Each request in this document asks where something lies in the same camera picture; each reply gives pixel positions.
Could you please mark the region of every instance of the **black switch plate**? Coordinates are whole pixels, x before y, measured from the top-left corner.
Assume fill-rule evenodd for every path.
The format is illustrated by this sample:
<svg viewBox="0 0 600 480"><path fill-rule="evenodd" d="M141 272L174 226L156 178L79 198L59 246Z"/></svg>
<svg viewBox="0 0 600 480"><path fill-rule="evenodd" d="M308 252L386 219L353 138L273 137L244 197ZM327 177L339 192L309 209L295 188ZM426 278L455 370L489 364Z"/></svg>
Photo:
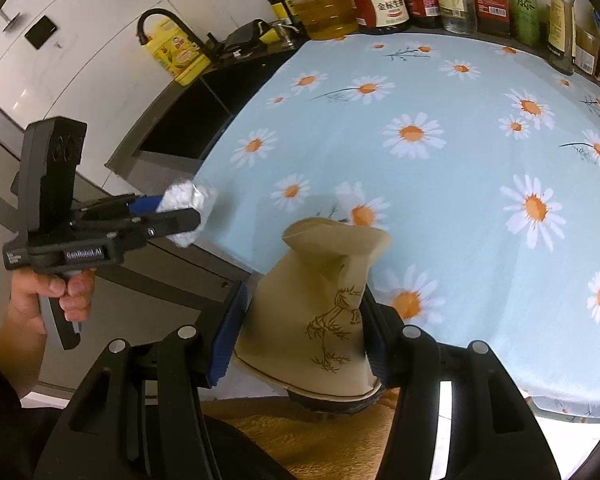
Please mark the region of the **black switch plate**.
<svg viewBox="0 0 600 480"><path fill-rule="evenodd" d="M37 22L26 32L24 35L30 44L36 50L39 50L43 46L51 35L58 30L58 26L52 22L48 17L42 16Z"/></svg>

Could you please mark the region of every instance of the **human hand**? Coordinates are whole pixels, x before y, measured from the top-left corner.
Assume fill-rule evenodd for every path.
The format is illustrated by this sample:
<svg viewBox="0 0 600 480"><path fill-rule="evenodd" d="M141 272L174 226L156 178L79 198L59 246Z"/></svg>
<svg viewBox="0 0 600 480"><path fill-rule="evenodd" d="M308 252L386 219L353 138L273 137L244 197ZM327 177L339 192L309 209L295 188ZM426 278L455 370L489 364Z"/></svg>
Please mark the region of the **human hand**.
<svg viewBox="0 0 600 480"><path fill-rule="evenodd" d="M94 286L94 269L72 276L68 283L58 276L38 274L30 267L17 269L11 278L11 299L7 316L46 335L38 295L60 298L60 307L64 310L67 321L84 321L91 313Z"/></svg>

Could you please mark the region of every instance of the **black faucet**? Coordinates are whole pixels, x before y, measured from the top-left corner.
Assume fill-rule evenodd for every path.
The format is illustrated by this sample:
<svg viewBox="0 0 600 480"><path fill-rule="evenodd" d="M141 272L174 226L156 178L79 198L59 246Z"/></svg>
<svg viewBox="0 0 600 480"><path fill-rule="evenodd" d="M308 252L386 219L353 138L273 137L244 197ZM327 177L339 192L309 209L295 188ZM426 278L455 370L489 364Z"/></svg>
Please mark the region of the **black faucet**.
<svg viewBox="0 0 600 480"><path fill-rule="evenodd" d="M138 18L138 38L140 40L141 45L146 45L147 43L149 43L149 39L147 38L146 33L144 32L144 20L146 20L149 16L153 16L154 14L160 14L162 16L166 16L167 18L171 18L175 22L175 24L186 33L187 37L189 38L189 41L195 43L197 46L200 47L200 51L205 56L207 56L212 62L216 62L218 60L218 51L214 48L207 47L206 44L203 43L203 41L195 35L193 30L187 27L187 25L185 25L185 23L178 16L176 16L173 12L167 9L149 9L140 15L140 18ZM215 41L215 38L213 38L211 34L209 35L209 37L214 40L214 43L216 45L218 44L218 42Z"/></svg>

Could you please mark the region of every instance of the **finger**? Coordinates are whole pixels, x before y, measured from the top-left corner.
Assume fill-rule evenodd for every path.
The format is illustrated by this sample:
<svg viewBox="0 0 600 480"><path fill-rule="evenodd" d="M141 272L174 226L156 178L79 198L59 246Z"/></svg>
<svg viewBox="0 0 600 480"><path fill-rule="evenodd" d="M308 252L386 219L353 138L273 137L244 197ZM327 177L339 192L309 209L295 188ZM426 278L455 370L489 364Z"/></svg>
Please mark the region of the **finger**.
<svg viewBox="0 0 600 480"><path fill-rule="evenodd" d="M38 274L30 267L17 269L11 279L11 297L24 300L39 294L46 298L60 298L66 290L66 284L58 276Z"/></svg>
<svg viewBox="0 0 600 480"><path fill-rule="evenodd" d="M76 297L81 294L87 294L88 296L93 295L95 279L95 272L90 269L72 276L67 284L69 296Z"/></svg>
<svg viewBox="0 0 600 480"><path fill-rule="evenodd" d="M70 312L72 310L89 310L91 308L91 299L86 296L72 298L71 296L64 295L60 298L60 308L65 312Z"/></svg>
<svg viewBox="0 0 600 480"><path fill-rule="evenodd" d="M64 318L67 321L87 321L89 313L85 310L70 310L64 313Z"/></svg>

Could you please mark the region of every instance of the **table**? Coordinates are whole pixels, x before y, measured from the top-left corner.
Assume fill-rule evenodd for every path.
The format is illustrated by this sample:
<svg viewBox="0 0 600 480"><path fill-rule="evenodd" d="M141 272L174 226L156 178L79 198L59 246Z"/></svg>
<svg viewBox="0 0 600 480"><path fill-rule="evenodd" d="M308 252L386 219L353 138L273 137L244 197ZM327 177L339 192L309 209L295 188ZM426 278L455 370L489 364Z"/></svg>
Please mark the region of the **table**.
<svg viewBox="0 0 600 480"><path fill-rule="evenodd" d="M310 41L196 177L254 270L295 220L386 229L369 285L438 341L482 339L544 409L600 417L600 88L453 36Z"/></svg>

